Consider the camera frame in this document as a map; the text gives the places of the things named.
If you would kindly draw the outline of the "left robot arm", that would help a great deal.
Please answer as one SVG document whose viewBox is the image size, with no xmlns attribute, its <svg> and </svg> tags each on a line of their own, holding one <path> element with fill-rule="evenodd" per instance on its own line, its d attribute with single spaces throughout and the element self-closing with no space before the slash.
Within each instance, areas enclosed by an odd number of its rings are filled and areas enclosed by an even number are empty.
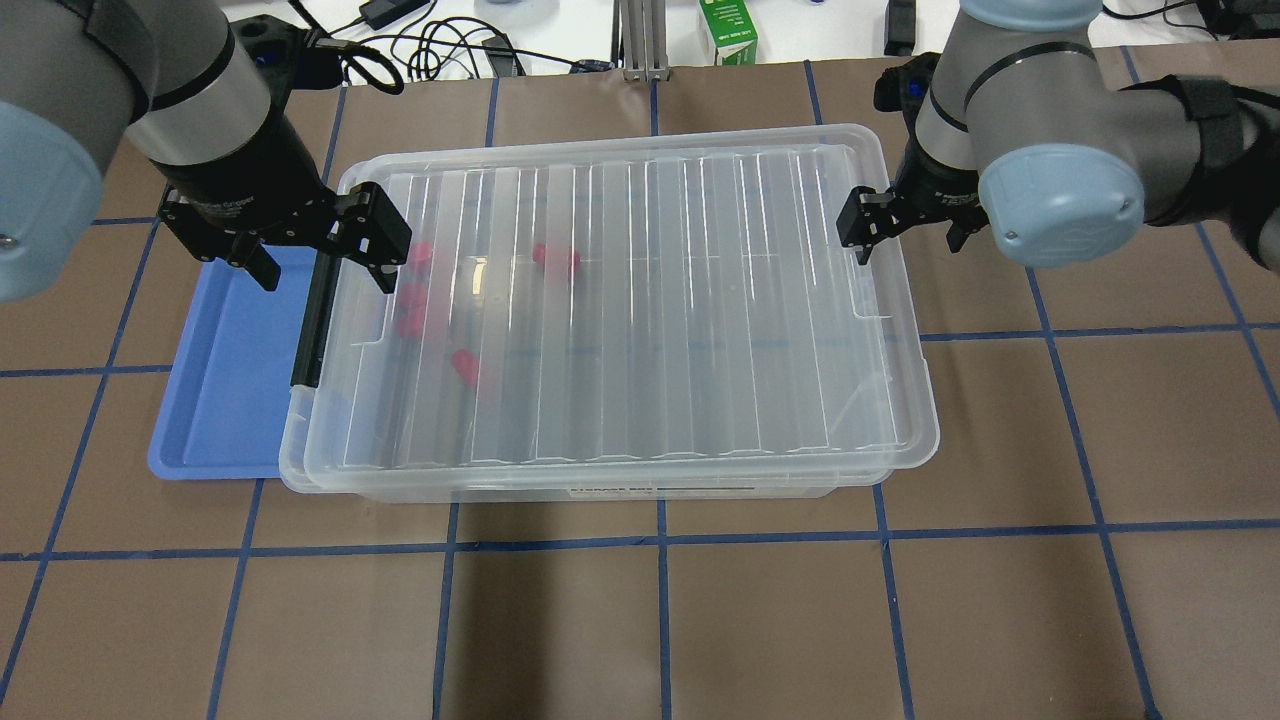
<svg viewBox="0 0 1280 720">
<path fill-rule="evenodd" d="M 102 202 L 122 142 L 166 179 L 163 223 L 197 261 L 278 287 L 271 246 L 396 288 L 411 232 L 385 190 L 337 193 L 284 108 L 289 58 L 261 63 L 214 1 L 3 4 L 3 300 L 44 292 Z"/>
</svg>

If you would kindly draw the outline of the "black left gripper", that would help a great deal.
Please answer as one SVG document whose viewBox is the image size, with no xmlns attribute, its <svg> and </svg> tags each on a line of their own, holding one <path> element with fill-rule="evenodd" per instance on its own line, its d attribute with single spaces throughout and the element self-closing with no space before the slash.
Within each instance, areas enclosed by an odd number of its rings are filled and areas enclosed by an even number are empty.
<svg viewBox="0 0 1280 720">
<path fill-rule="evenodd" d="M 268 247 L 311 247 L 366 268 L 384 295 L 396 292 L 412 237 L 406 219 L 375 182 L 330 190 L 283 111 L 265 111 L 252 133 L 237 133 L 212 159 L 161 158 L 157 169 L 169 184 L 159 215 L 193 259 L 223 260 L 274 292 L 282 269 Z"/>
</svg>

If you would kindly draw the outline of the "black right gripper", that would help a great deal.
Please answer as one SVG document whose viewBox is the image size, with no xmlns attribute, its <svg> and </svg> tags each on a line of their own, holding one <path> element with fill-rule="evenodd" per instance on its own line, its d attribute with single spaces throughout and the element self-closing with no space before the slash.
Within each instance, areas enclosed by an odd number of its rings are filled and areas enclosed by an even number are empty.
<svg viewBox="0 0 1280 720">
<path fill-rule="evenodd" d="M 948 224 L 950 252 L 960 252 L 966 240 L 988 227 L 978 174 L 947 167 L 922 150 L 910 150 L 888 188 L 859 184 L 850 191 L 836 227 L 840 243 L 854 249 L 859 266 L 868 266 L 877 245 L 911 228 L 942 223 Z"/>
</svg>

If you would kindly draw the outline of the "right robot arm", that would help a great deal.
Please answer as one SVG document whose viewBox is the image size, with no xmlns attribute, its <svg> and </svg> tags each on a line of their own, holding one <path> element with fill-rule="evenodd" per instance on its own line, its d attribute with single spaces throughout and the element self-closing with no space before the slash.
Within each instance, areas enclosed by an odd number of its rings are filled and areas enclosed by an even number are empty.
<svg viewBox="0 0 1280 720">
<path fill-rule="evenodd" d="M 1225 223 L 1277 270 L 1277 91 L 1170 74 L 1111 90 L 1088 28 L 1098 1 L 964 1 L 941 53 L 887 69 L 877 110 L 908 142 L 884 190 L 854 188 L 838 238 L 868 263 L 905 231 L 989 229 L 1033 268 L 1088 263 L 1144 225 Z"/>
</svg>

